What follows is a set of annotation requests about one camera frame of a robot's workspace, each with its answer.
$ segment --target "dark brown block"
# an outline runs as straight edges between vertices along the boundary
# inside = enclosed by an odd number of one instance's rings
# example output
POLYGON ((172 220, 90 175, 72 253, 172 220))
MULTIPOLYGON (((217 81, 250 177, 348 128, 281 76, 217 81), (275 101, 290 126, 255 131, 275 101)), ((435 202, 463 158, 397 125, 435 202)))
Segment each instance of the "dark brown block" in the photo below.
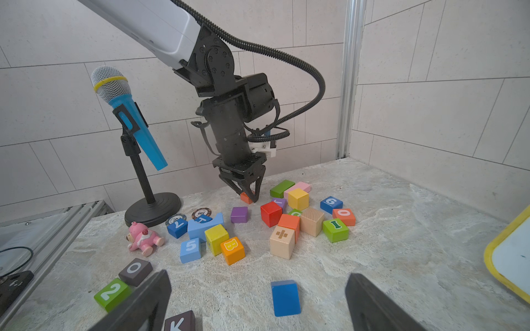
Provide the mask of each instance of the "dark brown block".
POLYGON ((118 276, 125 284, 138 286, 151 271, 153 271, 153 266, 150 262, 136 258, 120 271, 118 276))

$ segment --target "yellow block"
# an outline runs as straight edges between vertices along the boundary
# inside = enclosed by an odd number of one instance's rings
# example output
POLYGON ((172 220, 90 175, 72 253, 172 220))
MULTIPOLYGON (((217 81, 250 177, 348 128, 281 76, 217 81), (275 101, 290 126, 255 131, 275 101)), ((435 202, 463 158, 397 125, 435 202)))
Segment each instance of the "yellow block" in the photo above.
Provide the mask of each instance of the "yellow block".
POLYGON ((230 235, 221 224, 204 231, 204 234, 206 235, 208 247, 214 256, 221 254, 221 243, 230 238, 230 235))
POLYGON ((289 206, 293 209, 304 210, 309 207, 309 193, 302 189, 295 189, 287 193, 289 206))

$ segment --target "stone tabletop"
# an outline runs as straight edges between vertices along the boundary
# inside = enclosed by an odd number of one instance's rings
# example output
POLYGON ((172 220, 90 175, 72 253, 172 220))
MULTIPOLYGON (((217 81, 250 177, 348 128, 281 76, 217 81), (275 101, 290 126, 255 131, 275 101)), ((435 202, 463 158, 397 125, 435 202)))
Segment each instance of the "stone tabletop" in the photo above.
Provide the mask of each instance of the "stone tabletop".
MULTIPOLYGON (((488 272, 486 245, 507 223, 410 184, 371 166, 342 159, 269 176, 248 223, 232 224, 232 207, 244 206, 231 189, 182 198, 190 217, 200 207, 222 212, 230 236, 246 257, 228 266, 202 244, 200 260, 182 264, 180 239, 154 227, 166 244, 146 258, 166 269, 173 291, 166 318, 193 310, 197 330, 352 329, 345 286, 362 273, 427 330, 528 330, 530 306, 488 272), (310 205, 329 195, 357 216, 348 240, 330 243, 324 234, 301 234, 290 260, 269 253, 260 205, 282 181, 312 185, 310 205), (302 313, 273 314, 271 281, 298 283, 302 313)), ((140 251, 127 249, 124 212, 92 219, 50 274, 13 317, 6 330, 87 330, 106 313, 93 299, 140 251)))

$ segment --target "pink toy pig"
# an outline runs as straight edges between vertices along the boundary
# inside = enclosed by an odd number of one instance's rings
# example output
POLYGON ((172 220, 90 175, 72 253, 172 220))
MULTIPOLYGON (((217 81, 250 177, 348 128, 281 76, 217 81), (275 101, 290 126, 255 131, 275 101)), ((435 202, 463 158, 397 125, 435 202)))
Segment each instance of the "pink toy pig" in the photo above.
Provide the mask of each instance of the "pink toy pig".
POLYGON ((162 246, 165 243, 165 239, 158 236, 158 233, 149 230, 145 224, 137 222, 131 223, 127 240, 131 242, 127 248, 131 252, 140 248, 143 256, 151 255, 153 245, 162 246))

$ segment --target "microphone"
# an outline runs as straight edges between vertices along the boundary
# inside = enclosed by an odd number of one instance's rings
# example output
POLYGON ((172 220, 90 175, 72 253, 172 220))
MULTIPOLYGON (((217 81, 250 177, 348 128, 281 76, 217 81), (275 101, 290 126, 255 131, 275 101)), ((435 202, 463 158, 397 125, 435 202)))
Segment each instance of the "microphone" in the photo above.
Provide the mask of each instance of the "microphone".
POLYGON ((109 66, 96 68, 92 72, 92 75, 90 75, 90 79, 92 80, 92 85, 94 85, 94 91, 101 99, 105 100, 105 102, 114 108, 115 111, 116 108, 122 105, 126 108, 136 123, 132 123, 127 117, 127 114, 120 111, 118 112, 118 116, 120 116, 122 124, 129 130, 132 130, 133 127, 137 129, 133 131, 132 135, 149 160, 151 160, 157 170, 165 168, 167 162, 133 101, 127 79, 116 68, 109 66))

